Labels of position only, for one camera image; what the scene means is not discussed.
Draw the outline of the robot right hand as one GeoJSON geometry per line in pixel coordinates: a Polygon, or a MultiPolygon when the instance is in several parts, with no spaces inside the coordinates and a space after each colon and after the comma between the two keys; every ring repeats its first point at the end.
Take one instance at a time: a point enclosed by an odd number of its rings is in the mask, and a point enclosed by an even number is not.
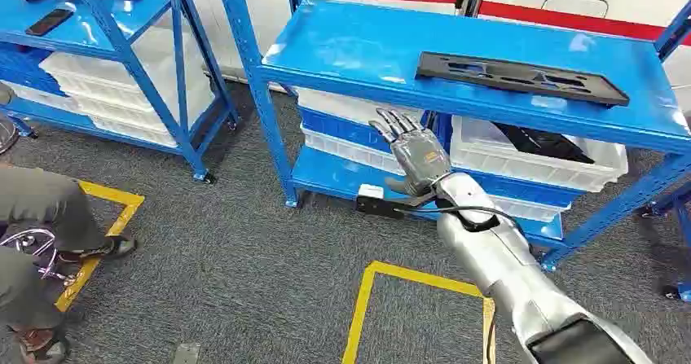
{"type": "Polygon", "coordinates": [[[387,187],[410,196],[431,192],[434,183],[451,172],[449,155],[437,136],[406,113],[382,107],[378,107],[376,113],[380,120],[371,120],[368,124],[390,145],[404,172],[403,180],[386,178],[387,187]]]}

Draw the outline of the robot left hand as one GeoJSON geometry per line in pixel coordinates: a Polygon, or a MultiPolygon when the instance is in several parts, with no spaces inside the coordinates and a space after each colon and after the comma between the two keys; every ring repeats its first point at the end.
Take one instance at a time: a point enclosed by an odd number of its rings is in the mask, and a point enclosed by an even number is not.
{"type": "Polygon", "coordinates": [[[176,348],[172,364],[197,364],[200,357],[199,343],[181,343],[176,348]]]}

